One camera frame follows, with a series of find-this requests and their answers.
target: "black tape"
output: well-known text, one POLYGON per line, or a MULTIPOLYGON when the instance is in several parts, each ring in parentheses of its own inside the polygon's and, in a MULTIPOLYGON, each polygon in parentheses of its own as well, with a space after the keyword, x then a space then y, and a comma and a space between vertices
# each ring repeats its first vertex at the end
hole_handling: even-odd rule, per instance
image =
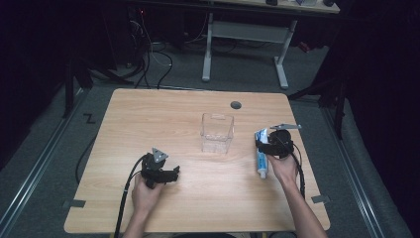
POLYGON ((86 203, 85 200, 66 200, 63 204, 62 204, 62 208, 71 208, 71 207, 84 207, 84 204, 86 203))
POLYGON ((330 197, 328 195, 312 196, 311 198, 312 198, 312 201, 314 203, 323 202, 325 204, 325 203, 328 203, 328 202, 331 201, 331 199, 330 199, 330 197))

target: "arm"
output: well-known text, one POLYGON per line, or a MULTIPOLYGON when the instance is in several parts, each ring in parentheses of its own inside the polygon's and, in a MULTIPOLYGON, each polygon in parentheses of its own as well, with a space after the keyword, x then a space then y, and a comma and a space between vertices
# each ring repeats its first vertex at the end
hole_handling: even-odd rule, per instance
POLYGON ((132 193, 134 211, 124 232, 124 238, 143 237, 146 222, 158 203, 158 197, 164 187, 163 183, 157 183, 155 189, 150 189, 140 175, 136 175, 135 181, 132 193))
POLYGON ((266 155, 266 157, 283 187, 293 216, 297 237, 327 237, 327 233, 322 228, 318 218, 300 194, 296 184, 297 166, 293 158, 288 156, 285 159, 277 159, 270 155, 266 155))

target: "table top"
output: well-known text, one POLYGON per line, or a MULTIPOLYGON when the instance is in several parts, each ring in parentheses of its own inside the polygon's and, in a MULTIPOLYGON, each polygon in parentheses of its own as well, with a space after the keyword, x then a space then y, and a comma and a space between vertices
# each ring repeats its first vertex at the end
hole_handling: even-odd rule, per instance
MULTIPOLYGON (((163 189, 146 232, 294 230, 284 192, 271 168, 266 179, 257 173, 254 133, 280 123, 296 123, 287 97, 280 93, 117 89, 74 198, 85 200, 85 205, 70 208, 64 229, 113 232, 133 165, 156 147, 169 155, 163 168, 180 166, 180 174, 178 181, 163 189), (232 101, 242 107, 233 109, 232 101), (203 113, 234 116, 234 139, 227 154, 201 151, 203 113)), ((324 204, 311 199, 320 192, 300 133, 290 130, 290 134, 302 153, 306 201, 328 229, 324 204)), ((122 231, 132 212, 127 196, 122 231)))
POLYGON ((213 0, 214 2, 219 3, 232 3, 232 4, 244 4, 244 5, 253 5, 259 7, 268 7, 268 8, 280 8, 280 9, 289 9, 289 10, 298 10, 306 12, 318 12, 318 13, 334 13, 338 14, 340 8, 337 4, 334 4, 331 7, 324 5, 322 0, 317 0, 314 6, 300 6, 296 1, 287 1, 287 0, 278 0, 277 6, 270 6, 265 3, 265 0, 213 0))

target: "transparent container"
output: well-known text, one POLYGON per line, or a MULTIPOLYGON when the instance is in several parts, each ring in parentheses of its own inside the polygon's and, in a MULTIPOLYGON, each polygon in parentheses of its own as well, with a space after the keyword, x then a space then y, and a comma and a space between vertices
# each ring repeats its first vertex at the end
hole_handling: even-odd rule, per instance
POLYGON ((202 151, 228 153, 234 138, 234 117, 204 113, 201 121, 202 151))

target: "toothpaste tube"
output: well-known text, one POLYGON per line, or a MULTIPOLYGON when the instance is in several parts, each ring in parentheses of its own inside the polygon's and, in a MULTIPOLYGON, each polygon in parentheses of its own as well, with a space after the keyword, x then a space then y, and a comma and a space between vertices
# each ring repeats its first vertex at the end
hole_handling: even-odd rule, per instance
MULTIPOLYGON (((264 144, 268 143, 266 135, 266 128, 256 132, 256 140, 264 144)), ((257 148, 257 171, 260 173, 262 179, 265 179, 268 169, 268 162, 264 153, 260 152, 257 148)))

